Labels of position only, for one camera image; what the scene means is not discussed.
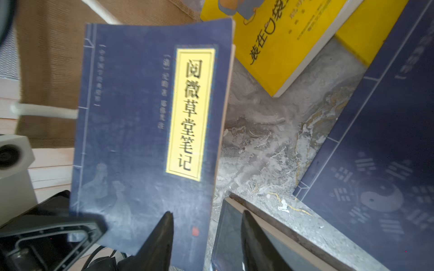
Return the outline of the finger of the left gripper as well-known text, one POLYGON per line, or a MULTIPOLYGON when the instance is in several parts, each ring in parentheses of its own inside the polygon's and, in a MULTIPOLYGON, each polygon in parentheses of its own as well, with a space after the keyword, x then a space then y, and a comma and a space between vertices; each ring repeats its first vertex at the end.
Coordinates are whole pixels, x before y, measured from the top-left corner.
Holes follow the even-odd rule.
POLYGON ((72 216, 64 190, 1 225, 1 270, 66 271, 106 232, 101 215, 72 216))

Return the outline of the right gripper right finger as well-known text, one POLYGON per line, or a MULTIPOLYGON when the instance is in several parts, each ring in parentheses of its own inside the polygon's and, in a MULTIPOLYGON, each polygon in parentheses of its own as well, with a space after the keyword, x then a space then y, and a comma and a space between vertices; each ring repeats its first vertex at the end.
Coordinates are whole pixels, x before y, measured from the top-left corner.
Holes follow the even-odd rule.
POLYGON ((246 271, 292 271, 253 215, 245 210, 241 221, 241 246, 246 271))

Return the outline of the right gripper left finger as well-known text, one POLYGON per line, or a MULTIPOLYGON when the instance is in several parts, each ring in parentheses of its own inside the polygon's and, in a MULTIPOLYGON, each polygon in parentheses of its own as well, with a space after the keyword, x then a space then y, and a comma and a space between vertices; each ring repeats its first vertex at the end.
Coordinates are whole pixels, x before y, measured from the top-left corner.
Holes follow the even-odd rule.
POLYGON ((139 252, 118 264, 119 271, 168 271, 174 240, 174 218, 166 212, 139 252))

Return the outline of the purple book yellow label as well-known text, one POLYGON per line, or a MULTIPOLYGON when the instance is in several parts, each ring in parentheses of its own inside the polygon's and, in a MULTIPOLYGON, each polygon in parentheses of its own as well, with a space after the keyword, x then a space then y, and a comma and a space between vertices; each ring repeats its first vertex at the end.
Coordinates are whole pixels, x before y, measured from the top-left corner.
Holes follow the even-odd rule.
POLYGON ((69 211, 135 255, 166 212, 171 264, 203 269, 234 63, 235 22, 88 24, 69 211))

